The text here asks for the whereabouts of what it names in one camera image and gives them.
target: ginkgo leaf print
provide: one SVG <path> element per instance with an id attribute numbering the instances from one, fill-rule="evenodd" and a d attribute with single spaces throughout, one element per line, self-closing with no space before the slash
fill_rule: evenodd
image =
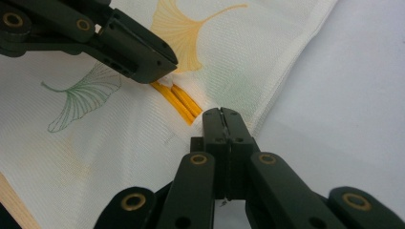
<path id="1" fill-rule="evenodd" d="M 66 94 L 62 112 L 48 126 L 48 131 L 54 133 L 101 107 L 121 87 L 121 79 L 117 72 L 97 63 L 80 81 L 66 90 L 53 89 L 44 82 L 41 85 L 55 93 Z"/>
<path id="2" fill-rule="evenodd" d="M 153 16 L 151 31 L 167 42 L 179 59 L 175 73 L 196 71 L 202 67 L 197 56 L 197 39 L 200 28 L 213 17 L 235 8 L 247 7 L 236 5 L 205 18 L 194 21 L 185 16 L 176 6 L 176 0 L 159 0 Z"/>

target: wooden surface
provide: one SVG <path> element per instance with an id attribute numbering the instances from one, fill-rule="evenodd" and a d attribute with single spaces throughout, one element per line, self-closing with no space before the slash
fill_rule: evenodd
<path id="1" fill-rule="evenodd" d="M 40 228 L 27 207 L 0 173 L 0 202 L 23 229 Z"/>

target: white fabric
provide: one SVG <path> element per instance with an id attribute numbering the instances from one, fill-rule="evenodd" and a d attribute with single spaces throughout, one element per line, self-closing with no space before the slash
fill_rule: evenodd
<path id="1" fill-rule="evenodd" d="M 290 67 L 334 3 L 179 0 L 177 8 L 196 21 L 234 5 L 246 7 L 201 26 L 197 56 L 202 66 L 172 73 L 173 82 L 203 110 L 224 106 L 240 112 L 256 135 Z M 151 28 L 158 1 L 112 5 Z M 157 191 L 173 179 L 188 153 L 189 137 L 202 134 L 199 117 L 187 126 L 149 85 L 105 67 L 88 74 L 95 63 L 86 54 L 62 52 L 0 56 L 0 169 L 43 228 L 91 228 L 122 189 Z M 70 100 L 57 92 L 73 85 Z"/>

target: white table surface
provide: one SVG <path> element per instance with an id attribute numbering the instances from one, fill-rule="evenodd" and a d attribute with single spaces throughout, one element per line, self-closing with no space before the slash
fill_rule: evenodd
<path id="1" fill-rule="evenodd" d="M 314 191 L 362 189 L 405 220 L 405 1 L 340 0 L 293 66 L 257 139 Z M 245 204 L 214 227 L 249 228 Z"/>

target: brass screw insert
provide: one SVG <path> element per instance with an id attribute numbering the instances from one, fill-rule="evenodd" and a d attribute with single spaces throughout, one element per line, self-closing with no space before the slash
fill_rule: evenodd
<path id="1" fill-rule="evenodd" d="M 264 164 L 275 164 L 276 163 L 276 158 L 271 155 L 259 155 L 260 161 Z"/>
<path id="2" fill-rule="evenodd" d="M 77 27 L 81 30 L 81 31 L 87 31 L 90 29 L 90 24 L 88 21 L 84 20 L 84 19 L 78 19 L 76 21 L 76 25 Z"/>
<path id="3" fill-rule="evenodd" d="M 358 194 L 346 193 L 342 198 L 346 204 L 354 209 L 361 211 L 370 211 L 372 209 L 372 205 L 369 201 Z"/>
<path id="4" fill-rule="evenodd" d="M 206 156 L 202 156 L 202 155 L 194 155 L 190 158 L 191 163 L 196 164 L 196 165 L 200 165 L 200 164 L 205 164 L 205 162 L 208 160 L 206 158 Z"/>
<path id="5" fill-rule="evenodd" d="M 3 14 L 3 22 L 6 26 L 11 28 L 19 28 L 22 27 L 24 24 L 23 19 L 20 15 L 15 12 L 6 12 Z"/>
<path id="6" fill-rule="evenodd" d="M 131 198 L 134 198 L 137 202 L 135 204 L 129 203 L 128 200 Z M 130 211 L 135 211 L 141 208 L 146 202 L 146 197 L 143 194 L 140 193 L 133 193 L 127 195 L 125 198 L 122 199 L 121 201 L 121 208 L 130 212 Z"/>

